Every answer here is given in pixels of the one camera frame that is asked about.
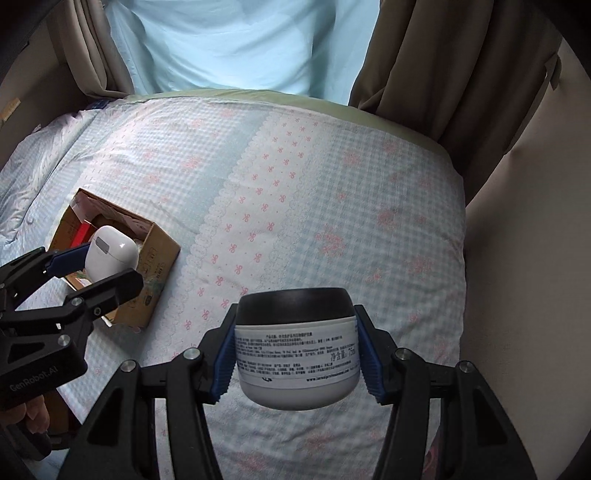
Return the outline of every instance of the white earbuds case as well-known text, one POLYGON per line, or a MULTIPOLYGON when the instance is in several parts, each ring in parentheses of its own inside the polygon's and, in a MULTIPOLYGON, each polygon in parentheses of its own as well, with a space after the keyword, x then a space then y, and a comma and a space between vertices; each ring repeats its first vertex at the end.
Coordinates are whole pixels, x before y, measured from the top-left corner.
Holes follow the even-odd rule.
POLYGON ((94 283, 126 268, 136 269, 139 250, 135 242, 109 225, 100 227, 90 240, 86 254, 86 274, 94 283))

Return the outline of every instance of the red item in box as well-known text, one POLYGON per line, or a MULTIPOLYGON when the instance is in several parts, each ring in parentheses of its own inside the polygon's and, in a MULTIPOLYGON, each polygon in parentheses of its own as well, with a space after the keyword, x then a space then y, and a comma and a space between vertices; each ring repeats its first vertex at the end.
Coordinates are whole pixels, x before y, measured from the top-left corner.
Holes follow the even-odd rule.
POLYGON ((72 240, 72 244, 70 248, 77 247, 78 245, 85 244, 86 242, 90 241, 90 237, 93 233, 96 232, 96 227, 92 225, 92 223, 88 221, 82 222, 80 228, 74 235, 74 239, 72 240))

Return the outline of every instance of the bed mattress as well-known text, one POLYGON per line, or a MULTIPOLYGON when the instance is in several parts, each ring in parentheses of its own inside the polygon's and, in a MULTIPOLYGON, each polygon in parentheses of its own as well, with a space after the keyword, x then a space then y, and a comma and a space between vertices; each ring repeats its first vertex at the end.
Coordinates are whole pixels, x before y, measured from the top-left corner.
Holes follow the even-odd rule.
MULTIPOLYGON (((97 322, 86 375, 60 392, 80 420, 125 359, 197 345, 241 295, 344 287, 378 328, 454 365, 465 300, 462 180, 437 144, 345 106, 277 93, 131 97, 62 116, 0 172, 0 264, 48 246, 83 187, 157 222, 181 252, 144 331, 97 322)), ((26 307, 61 304, 52 280, 26 307)), ((433 403, 430 438, 439 423, 433 403)), ((248 400, 237 373, 206 406, 227 479, 371 478, 389 408, 363 382, 325 408, 248 400)), ((172 478, 157 403, 161 476, 172 478)))

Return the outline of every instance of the white jar label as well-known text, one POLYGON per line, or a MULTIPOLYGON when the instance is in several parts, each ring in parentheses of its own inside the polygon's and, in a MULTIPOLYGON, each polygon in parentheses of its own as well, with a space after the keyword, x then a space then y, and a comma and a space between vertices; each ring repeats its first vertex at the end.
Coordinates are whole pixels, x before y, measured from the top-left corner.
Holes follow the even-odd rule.
POLYGON ((237 325, 235 338, 240 377, 251 385, 319 387, 359 372, 356 317, 276 326, 237 325))

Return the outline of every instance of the wall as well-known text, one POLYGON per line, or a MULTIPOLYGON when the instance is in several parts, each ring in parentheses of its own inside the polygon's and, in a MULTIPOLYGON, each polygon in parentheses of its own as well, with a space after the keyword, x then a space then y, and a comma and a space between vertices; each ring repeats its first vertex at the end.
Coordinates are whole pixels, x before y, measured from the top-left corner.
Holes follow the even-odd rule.
POLYGON ((467 209, 462 357, 497 393, 540 480, 591 428, 591 80, 571 49, 467 209))
POLYGON ((59 115, 78 111, 89 103, 76 86, 46 21, 33 33, 2 81, 0 111, 14 98, 21 104, 0 128, 0 170, 37 125, 44 127, 59 115))

